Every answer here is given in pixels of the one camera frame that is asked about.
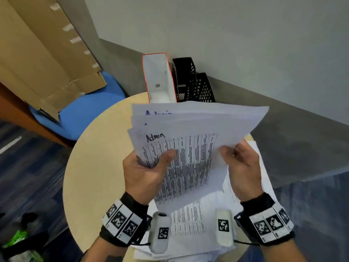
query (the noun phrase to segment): wristband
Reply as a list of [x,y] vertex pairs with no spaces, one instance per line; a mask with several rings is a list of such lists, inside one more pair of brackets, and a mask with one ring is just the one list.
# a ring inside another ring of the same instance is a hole
[[148,206],[135,201],[125,192],[103,216],[99,236],[115,246],[128,247],[138,244],[151,221],[147,211]]
[[271,246],[295,237],[294,224],[278,202],[263,193],[257,198],[241,202],[244,211],[234,217],[251,242]]

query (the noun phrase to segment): white stripe on floor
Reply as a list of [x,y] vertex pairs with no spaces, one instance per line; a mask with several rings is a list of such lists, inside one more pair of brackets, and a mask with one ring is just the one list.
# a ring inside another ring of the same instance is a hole
[[4,153],[8,148],[10,148],[11,146],[14,146],[16,144],[16,142],[18,142],[22,137],[19,136],[18,138],[16,138],[15,140],[11,141],[9,144],[5,145],[4,147],[2,147],[0,149],[0,154]]

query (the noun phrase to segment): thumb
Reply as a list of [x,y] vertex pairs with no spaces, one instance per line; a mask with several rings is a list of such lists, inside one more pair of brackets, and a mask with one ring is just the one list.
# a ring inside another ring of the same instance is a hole
[[223,157],[223,160],[227,165],[234,168],[241,164],[236,158],[233,156],[234,149],[228,146],[222,146],[220,148],[220,154]]
[[175,149],[164,152],[159,160],[159,163],[154,168],[154,171],[161,175],[164,175],[167,167],[170,165],[176,154],[177,153]]

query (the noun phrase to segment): wooden table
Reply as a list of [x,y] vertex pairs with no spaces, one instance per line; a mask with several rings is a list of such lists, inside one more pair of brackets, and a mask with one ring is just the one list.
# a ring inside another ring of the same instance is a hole
[[[102,216],[125,191],[122,161],[133,150],[127,133],[132,127],[132,103],[148,103],[147,93],[126,98],[99,115],[81,135],[68,161],[64,210],[69,229],[83,252],[97,238]],[[240,228],[237,233],[238,240],[248,242]],[[219,261],[237,261],[247,247],[237,244]],[[129,248],[124,261],[134,261],[133,248]]]

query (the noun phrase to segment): red edge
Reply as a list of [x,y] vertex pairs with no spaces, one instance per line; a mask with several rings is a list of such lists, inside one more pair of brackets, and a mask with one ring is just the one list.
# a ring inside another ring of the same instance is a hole
[[143,63],[143,75],[144,75],[144,80],[146,81],[146,88],[147,88],[147,93],[148,93],[148,101],[149,103],[151,102],[150,98],[149,98],[149,91],[148,91],[148,84],[147,84],[147,79],[146,79],[146,74],[144,73],[144,56],[145,55],[152,55],[152,54],[165,54],[165,57],[166,57],[166,61],[167,61],[167,66],[170,70],[170,74],[171,74],[171,78],[172,78],[172,84],[173,84],[173,90],[174,90],[174,94],[175,94],[175,97],[176,97],[176,103],[177,103],[177,95],[176,95],[176,89],[175,89],[175,84],[174,84],[174,81],[173,81],[173,77],[172,77],[172,71],[171,71],[171,68],[170,68],[170,64],[169,64],[169,61],[167,59],[167,53],[165,52],[160,52],[160,53],[148,53],[148,54],[143,54],[142,56],[142,63]]

